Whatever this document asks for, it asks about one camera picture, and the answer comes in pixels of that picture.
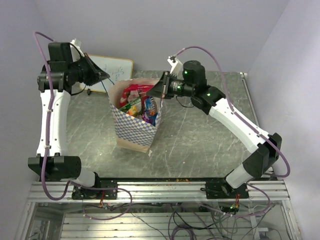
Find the red pink snack packet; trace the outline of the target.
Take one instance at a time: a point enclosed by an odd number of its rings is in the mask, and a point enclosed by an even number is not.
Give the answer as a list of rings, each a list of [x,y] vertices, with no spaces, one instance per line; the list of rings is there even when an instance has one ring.
[[[147,92],[153,87],[151,84],[130,84],[126,87],[120,98],[120,106],[123,107],[126,104],[132,102],[138,97],[145,99],[148,97]]]

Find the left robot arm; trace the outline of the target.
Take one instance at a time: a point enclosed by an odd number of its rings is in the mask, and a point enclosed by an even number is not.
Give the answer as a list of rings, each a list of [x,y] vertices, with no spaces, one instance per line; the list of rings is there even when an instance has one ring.
[[[37,77],[40,91],[42,120],[36,156],[28,158],[28,167],[47,180],[72,181],[84,187],[85,194],[96,199],[102,193],[98,175],[82,166],[78,156],[71,156],[67,146],[67,113],[76,83],[92,86],[109,78],[82,52],[81,42],[51,42],[49,60]]]

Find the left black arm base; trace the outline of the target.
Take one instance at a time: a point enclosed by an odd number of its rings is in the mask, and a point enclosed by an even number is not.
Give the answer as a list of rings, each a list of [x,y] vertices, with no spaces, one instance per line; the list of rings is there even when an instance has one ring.
[[[89,187],[75,186],[71,198],[73,200],[116,200],[118,195],[118,184],[114,180],[101,180],[97,186]]]

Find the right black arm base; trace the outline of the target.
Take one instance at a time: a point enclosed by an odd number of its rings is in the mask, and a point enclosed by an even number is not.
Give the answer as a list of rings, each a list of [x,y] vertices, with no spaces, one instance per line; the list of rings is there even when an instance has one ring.
[[[249,192],[247,185],[243,183],[238,188],[232,188],[223,178],[213,178],[205,182],[200,190],[205,192],[207,199],[248,199]]]

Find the blue checkered paper bag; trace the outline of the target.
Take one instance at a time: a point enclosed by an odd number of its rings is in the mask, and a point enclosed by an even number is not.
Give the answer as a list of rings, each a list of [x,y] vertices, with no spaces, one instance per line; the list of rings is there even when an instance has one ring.
[[[155,126],[142,120],[142,114],[145,112],[145,99],[141,98],[142,110],[137,117],[126,114],[120,110],[120,99],[123,90],[131,84],[155,85],[159,80],[153,78],[133,78],[128,80],[119,80],[108,90],[108,99],[114,122],[116,134],[116,143],[119,147],[147,153],[156,136],[162,119],[163,101],[160,98],[153,97],[156,103],[157,117]]]

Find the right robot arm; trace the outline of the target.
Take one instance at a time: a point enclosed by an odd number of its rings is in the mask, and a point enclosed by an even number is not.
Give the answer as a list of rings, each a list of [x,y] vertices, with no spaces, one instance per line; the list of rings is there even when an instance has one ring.
[[[277,151],[281,148],[282,138],[253,124],[228,103],[222,91],[208,85],[205,68],[199,61],[181,63],[170,59],[169,63],[171,70],[163,72],[147,95],[159,99],[189,97],[196,108],[222,123],[250,152],[250,156],[222,181],[221,194],[231,198],[242,184],[259,179],[279,159]]]

